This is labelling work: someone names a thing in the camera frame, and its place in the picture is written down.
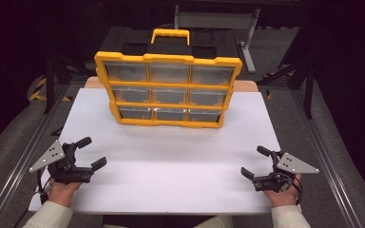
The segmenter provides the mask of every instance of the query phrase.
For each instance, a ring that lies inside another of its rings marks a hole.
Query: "table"
[[[258,145],[280,150],[258,92],[235,92],[220,129],[118,124],[102,88],[80,89],[60,137],[93,143],[76,151],[76,165],[107,165],[76,192],[72,208],[88,214],[237,215],[270,212],[269,200],[240,174],[272,171]],[[48,178],[45,172],[43,179]],[[29,210],[41,206],[39,196]]]

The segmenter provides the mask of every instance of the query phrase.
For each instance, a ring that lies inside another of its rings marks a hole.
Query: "sleeve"
[[[274,228],[310,228],[310,224],[295,205],[272,208]]]
[[[24,228],[66,228],[70,223],[72,215],[73,211],[70,208],[55,202],[46,201],[28,220]]]

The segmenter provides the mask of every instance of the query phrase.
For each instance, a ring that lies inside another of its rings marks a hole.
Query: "hand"
[[[296,174],[296,178],[300,181],[300,174]],[[294,179],[294,183],[299,186],[299,183]],[[282,192],[275,192],[273,190],[265,190],[263,193],[271,201],[272,207],[296,205],[298,199],[298,190],[294,186],[290,186],[287,190]]]
[[[49,179],[49,184],[51,185],[51,189],[49,189],[48,192],[48,200],[65,207],[70,207],[73,193],[82,185],[81,182],[64,184],[61,182],[55,182],[54,179]]]

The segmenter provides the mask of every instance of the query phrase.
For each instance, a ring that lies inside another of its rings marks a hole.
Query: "metal plate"
[[[33,173],[45,166],[61,160],[65,156],[61,143],[55,141],[52,146],[41,156],[41,158],[29,169],[30,173]]]
[[[317,168],[288,153],[283,154],[278,162],[278,168],[289,173],[319,173]]]

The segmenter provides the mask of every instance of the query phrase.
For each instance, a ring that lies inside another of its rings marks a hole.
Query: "wire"
[[[286,174],[282,174],[282,173],[277,173],[278,175],[282,175],[283,177],[285,177],[286,179],[284,179],[283,181],[290,181],[290,185],[292,185],[296,190],[298,190],[298,199],[296,201],[296,204],[298,205],[301,201],[301,194],[303,192],[303,185],[301,184],[300,180],[297,179],[296,177],[289,177]]]
[[[44,184],[44,189],[46,189],[47,184],[49,183],[49,179],[51,179],[51,178],[48,178],[48,180],[46,181],[46,184]]]
[[[23,212],[22,216],[20,216],[20,218],[16,221],[16,223],[14,223],[13,228],[16,228],[16,227],[19,225],[20,221],[22,221],[22,220],[23,220],[23,218],[25,217],[25,215],[26,215],[26,213],[27,213],[27,212],[28,212],[28,209],[26,209],[26,210]]]
[[[37,184],[38,184],[38,191],[39,192],[44,191],[43,185],[41,185],[41,176],[42,176],[41,169],[39,169],[39,170],[37,170]]]

